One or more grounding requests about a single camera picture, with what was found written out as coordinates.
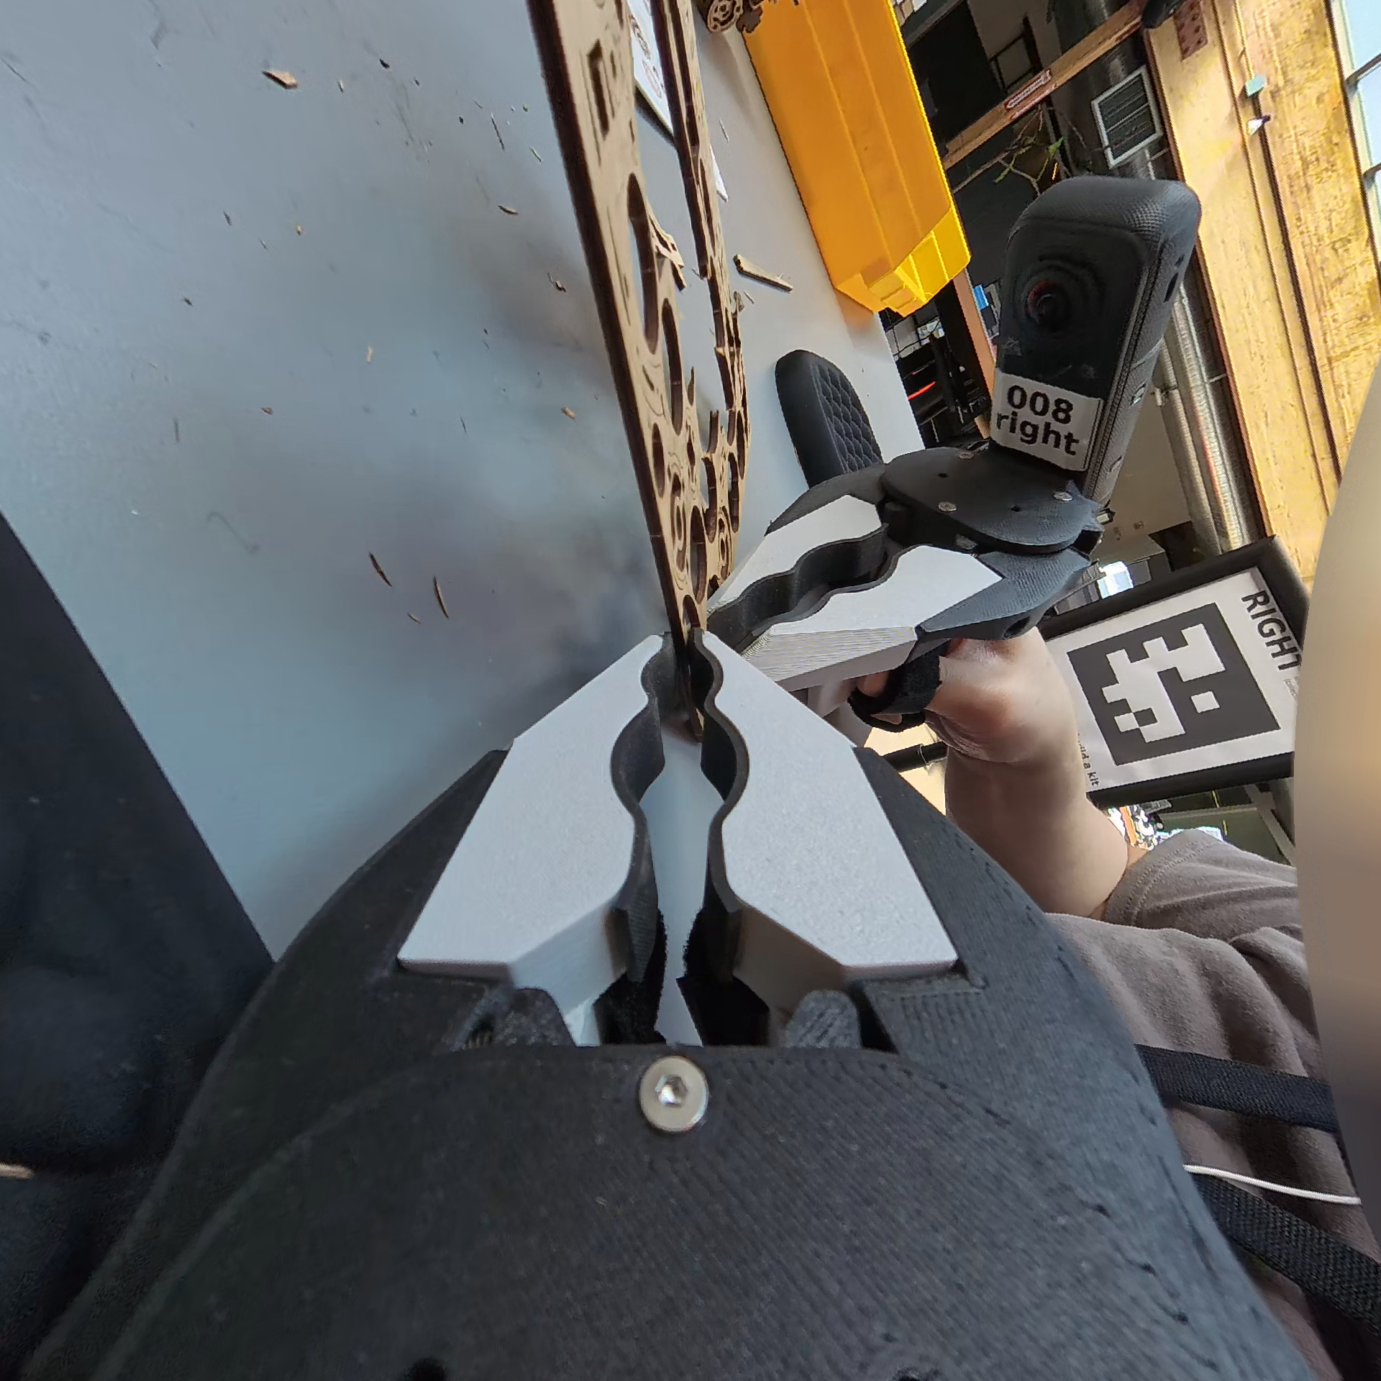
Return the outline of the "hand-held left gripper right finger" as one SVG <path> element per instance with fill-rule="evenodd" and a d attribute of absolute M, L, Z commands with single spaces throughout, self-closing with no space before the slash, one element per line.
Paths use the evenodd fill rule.
<path fill-rule="evenodd" d="M 702 1045 L 766 1045 L 816 992 L 951 975 L 957 948 L 854 745 L 709 632 L 690 671 L 723 800 L 690 933 Z"/>

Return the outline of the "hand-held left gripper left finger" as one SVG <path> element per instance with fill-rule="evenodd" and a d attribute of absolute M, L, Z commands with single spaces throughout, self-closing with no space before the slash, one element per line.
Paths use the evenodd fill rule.
<path fill-rule="evenodd" d="M 643 813 L 664 771 L 668 638 L 647 638 L 519 735 L 397 962 L 553 1000 L 576 1045 L 597 1001 L 645 977 L 658 889 Z"/>

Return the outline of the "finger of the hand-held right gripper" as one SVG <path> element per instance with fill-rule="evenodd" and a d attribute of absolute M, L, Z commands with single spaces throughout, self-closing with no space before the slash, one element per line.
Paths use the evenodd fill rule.
<path fill-rule="evenodd" d="M 738 657 L 789 693 L 890 672 L 915 651 L 928 619 L 999 583 L 1000 575 L 978 558 L 913 547 L 888 575 L 833 589 L 804 617 L 774 619 Z"/>
<path fill-rule="evenodd" d="M 707 631 L 757 638 L 822 596 L 873 579 L 888 560 L 882 501 L 877 476 L 810 488 L 709 600 Z"/>

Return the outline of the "laser-cut plywood parts sheet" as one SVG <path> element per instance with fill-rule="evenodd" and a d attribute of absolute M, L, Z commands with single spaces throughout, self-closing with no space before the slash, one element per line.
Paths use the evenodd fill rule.
<path fill-rule="evenodd" d="M 685 252 L 658 223 L 643 174 L 631 5 L 529 3 L 527 12 L 679 663 L 679 716 L 700 739 L 694 642 L 734 572 L 749 400 L 694 9 L 650 5 L 688 214 Z"/>

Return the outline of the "person's right forearm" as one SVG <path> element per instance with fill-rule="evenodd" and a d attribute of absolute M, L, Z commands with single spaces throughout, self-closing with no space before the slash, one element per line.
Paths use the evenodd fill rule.
<path fill-rule="evenodd" d="M 945 815 L 1044 912 L 1101 920 L 1135 849 L 1088 800 L 1076 741 L 1021 762 L 947 752 Z"/>

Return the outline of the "person's right hand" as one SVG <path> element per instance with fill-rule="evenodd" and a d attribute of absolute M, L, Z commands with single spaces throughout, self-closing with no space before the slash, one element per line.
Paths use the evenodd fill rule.
<path fill-rule="evenodd" d="M 1038 629 L 949 642 L 924 722 L 945 747 L 947 769 L 1061 773 L 1086 787 L 1076 712 Z"/>

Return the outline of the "black quilted pad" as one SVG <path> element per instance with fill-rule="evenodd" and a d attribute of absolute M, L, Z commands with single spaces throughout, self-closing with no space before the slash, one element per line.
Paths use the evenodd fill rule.
<path fill-rule="evenodd" d="M 865 408 L 833 362 L 806 351 L 784 355 L 774 385 L 808 488 L 882 463 Z"/>

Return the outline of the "wooden ceiling beam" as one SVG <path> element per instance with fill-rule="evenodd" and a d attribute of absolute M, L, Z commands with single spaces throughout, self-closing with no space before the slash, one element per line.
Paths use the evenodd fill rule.
<path fill-rule="evenodd" d="M 1120 7 L 1107 22 L 1099 24 L 1057 62 L 1027 79 L 1010 96 L 964 128 L 947 144 L 941 155 L 941 168 L 953 170 L 964 159 L 989 144 L 995 136 L 1008 130 L 1016 121 L 1031 113 L 1035 107 L 1050 100 L 1057 90 L 1076 79 L 1090 66 L 1101 62 L 1122 43 L 1130 41 L 1141 29 L 1145 3 L 1130 3 Z"/>

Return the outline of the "framed black-white marker sign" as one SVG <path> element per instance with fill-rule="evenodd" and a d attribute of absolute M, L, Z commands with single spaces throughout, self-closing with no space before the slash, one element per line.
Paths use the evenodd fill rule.
<path fill-rule="evenodd" d="M 1092 804 L 1290 779 L 1305 625 L 1276 537 L 1046 619 Z"/>

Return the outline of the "yellow plastic bin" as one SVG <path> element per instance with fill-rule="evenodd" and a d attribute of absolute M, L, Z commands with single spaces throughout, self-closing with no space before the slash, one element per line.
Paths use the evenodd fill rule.
<path fill-rule="evenodd" d="M 894 7 L 766 5 L 746 48 L 831 284 L 911 317 L 970 248 Z"/>

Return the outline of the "scattered wood splinters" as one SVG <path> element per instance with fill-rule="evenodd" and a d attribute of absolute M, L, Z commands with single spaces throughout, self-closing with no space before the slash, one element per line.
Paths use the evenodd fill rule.
<path fill-rule="evenodd" d="M 150 524 L 342 610 L 555 608 L 609 370 L 525 41 L 162 29 L 97 102 L 78 387 Z"/>

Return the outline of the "dark cloth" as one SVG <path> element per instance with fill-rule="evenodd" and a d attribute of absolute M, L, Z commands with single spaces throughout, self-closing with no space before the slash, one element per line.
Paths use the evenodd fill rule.
<path fill-rule="evenodd" d="M 268 952 L 143 735 L 2 535 L 2 1376 L 146 1197 Z"/>

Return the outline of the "silver ventilation duct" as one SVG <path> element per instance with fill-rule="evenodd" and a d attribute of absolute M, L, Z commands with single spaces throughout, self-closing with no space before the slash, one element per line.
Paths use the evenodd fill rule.
<path fill-rule="evenodd" d="M 1223 554 L 1265 537 L 1227 366 L 1196 267 L 1172 298 L 1156 400 L 1198 545 Z"/>

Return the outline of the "white wall vent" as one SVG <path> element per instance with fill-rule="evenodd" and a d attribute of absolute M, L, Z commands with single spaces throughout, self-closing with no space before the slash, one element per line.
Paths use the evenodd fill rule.
<path fill-rule="evenodd" d="M 1096 96 L 1092 117 L 1109 168 L 1130 165 L 1164 136 L 1145 66 Z"/>

